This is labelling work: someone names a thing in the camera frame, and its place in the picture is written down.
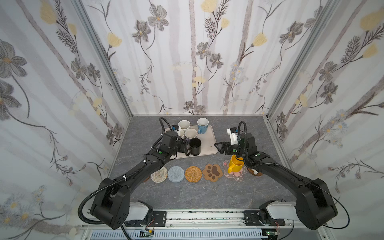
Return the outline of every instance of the gray marble tabletop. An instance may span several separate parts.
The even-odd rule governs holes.
[[[199,116],[166,117],[169,124],[177,124],[186,119],[191,125],[197,125]],[[217,142],[230,141],[227,129],[237,127],[241,120],[247,124],[247,132],[255,137],[259,151],[269,154],[277,162],[281,162],[272,139],[268,133],[262,117],[206,117],[213,127]],[[142,160],[143,154],[150,150],[152,144],[161,133],[158,117],[133,117],[128,126],[126,136],[122,142],[120,152],[111,172],[111,178],[127,172]],[[223,162],[230,156],[214,154],[207,156],[187,157],[170,161],[165,165],[167,169],[180,166],[186,170],[190,166],[197,166],[204,170],[206,164],[218,164],[224,171]],[[243,175],[243,180],[222,176],[216,182],[204,179],[197,183],[188,182],[185,178],[178,183],[169,179],[161,183],[154,183],[151,179],[142,183],[131,195],[131,201],[141,200],[155,209],[246,209],[259,208],[269,200],[294,201],[295,197],[283,186],[267,175],[255,177],[249,172]]]

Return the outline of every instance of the robotic arm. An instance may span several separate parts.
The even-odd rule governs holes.
[[[129,198],[136,187],[167,164],[172,155],[177,152],[186,152],[187,142],[182,140],[175,131],[164,132],[163,124],[162,127],[162,136],[144,155],[142,162],[120,177],[113,180],[104,179],[100,183],[99,189],[84,199],[78,209],[78,215],[82,221],[89,224],[106,224],[112,229],[117,229],[128,217]],[[175,130],[177,127],[173,125],[170,129]],[[297,198],[297,203],[281,203],[272,200],[261,205],[259,219],[262,224],[273,223],[275,219],[284,218],[299,220],[309,229],[315,230],[337,215],[332,198],[319,189],[322,188],[329,192],[325,182],[320,179],[311,180],[292,172],[275,162],[266,153],[257,151],[255,138],[251,133],[247,133],[245,123],[244,127],[242,134],[234,134],[237,133],[236,128],[229,129],[231,142],[218,142],[215,147],[221,154],[242,157],[247,167],[270,176]],[[85,203],[93,196],[95,199],[91,207],[91,215],[100,221],[87,219],[83,215]]]

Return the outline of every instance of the yellow mug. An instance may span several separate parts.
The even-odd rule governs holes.
[[[244,166],[244,162],[236,159],[236,155],[232,155],[231,161],[228,164],[228,173],[231,172],[239,172],[241,168]]]

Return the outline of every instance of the mug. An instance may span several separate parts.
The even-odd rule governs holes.
[[[201,140],[198,138],[191,139],[189,142],[189,148],[187,149],[187,152],[185,153],[187,156],[193,155],[197,156],[201,153]]]
[[[241,168],[244,166],[244,162],[236,159],[236,155],[232,155],[231,161],[228,164],[228,173],[231,172],[239,172]]]
[[[185,139],[187,141],[190,141],[191,139],[197,137],[197,131],[193,128],[188,129],[185,131]]]
[[[191,123],[187,120],[181,120],[177,124],[184,132],[187,131],[191,127]]]
[[[185,133],[183,129],[180,128],[180,131],[175,130],[175,132],[177,132],[177,134],[181,137],[181,139],[185,139]]]
[[[199,125],[199,130],[197,131],[198,134],[204,134],[208,129],[209,121],[206,118],[200,118],[197,120],[197,124]]]

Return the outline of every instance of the wallpaper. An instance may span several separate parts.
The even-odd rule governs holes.
[[[128,124],[70,1],[0,3],[2,239],[80,239]]]
[[[337,239],[382,238],[384,4],[341,1],[271,116],[296,171],[324,180],[351,224]],[[340,207],[329,224],[342,227]]]
[[[82,2],[133,114],[266,114],[326,4]]]

